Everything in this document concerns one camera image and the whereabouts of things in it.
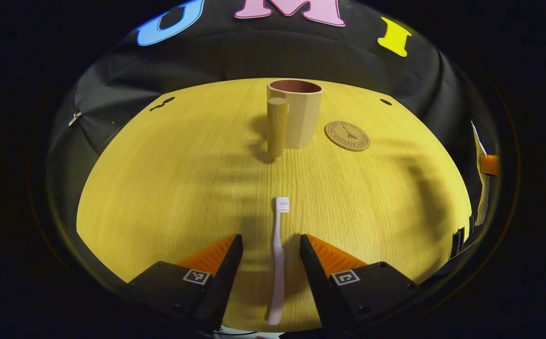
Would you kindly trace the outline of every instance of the eiffel tower logo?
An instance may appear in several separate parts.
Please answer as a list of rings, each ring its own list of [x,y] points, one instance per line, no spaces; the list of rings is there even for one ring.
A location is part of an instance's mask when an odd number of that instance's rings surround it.
[[[342,126],[342,128],[344,128],[344,130],[348,133],[348,139],[350,140],[350,138],[353,138],[353,139],[357,139],[357,137],[355,137],[354,135],[351,135],[350,132],[348,131],[348,129],[346,129],[346,127]]]

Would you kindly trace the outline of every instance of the pink letter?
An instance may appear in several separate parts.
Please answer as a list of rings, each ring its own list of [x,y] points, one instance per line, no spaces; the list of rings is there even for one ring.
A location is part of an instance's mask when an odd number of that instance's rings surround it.
[[[303,17],[333,26],[346,26],[340,19],[338,0],[269,0],[273,6],[285,16],[292,16],[305,3],[309,3],[309,10],[303,13]],[[251,17],[264,17],[271,15],[273,11],[265,7],[265,0],[244,0],[243,8],[237,11],[234,17],[249,19]]]

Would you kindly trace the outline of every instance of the toothbrush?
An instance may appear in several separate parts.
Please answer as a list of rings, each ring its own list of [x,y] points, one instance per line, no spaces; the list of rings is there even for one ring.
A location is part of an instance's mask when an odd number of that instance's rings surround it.
[[[275,198],[275,236],[273,236],[273,254],[275,255],[275,283],[273,283],[273,299],[271,300],[271,311],[269,311],[269,324],[279,325],[281,320],[281,309],[283,308],[284,297],[284,262],[286,253],[281,246],[279,235],[279,219],[282,213],[290,213],[290,198]]]

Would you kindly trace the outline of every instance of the table surface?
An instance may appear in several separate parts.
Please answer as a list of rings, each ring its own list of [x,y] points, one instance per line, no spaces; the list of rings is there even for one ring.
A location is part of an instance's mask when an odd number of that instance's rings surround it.
[[[471,208],[432,132],[387,95],[312,80],[324,88],[312,143],[271,161],[271,80],[162,95],[118,133],[90,173],[77,215],[79,235],[97,258],[128,282],[158,260],[174,263],[241,234],[243,257],[223,325],[265,332],[321,326],[299,256],[301,234],[365,262],[389,262],[416,283],[445,264],[452,234],[461,227],[469,233]],[[370,147],[351,152],[333,144],[324,126],[337,120],[363,129]],[[290,199],[281,219],[286,296],[280,325],[269,326],[276,196]]]

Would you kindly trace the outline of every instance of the coaster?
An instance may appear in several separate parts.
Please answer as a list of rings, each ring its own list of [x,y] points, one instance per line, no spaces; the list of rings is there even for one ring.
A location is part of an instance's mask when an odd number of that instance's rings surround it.
[[[369,147],[369,137],[359,127],[344,121],[332,121],[325,125],[325,135],[345,150],[360,152]]]

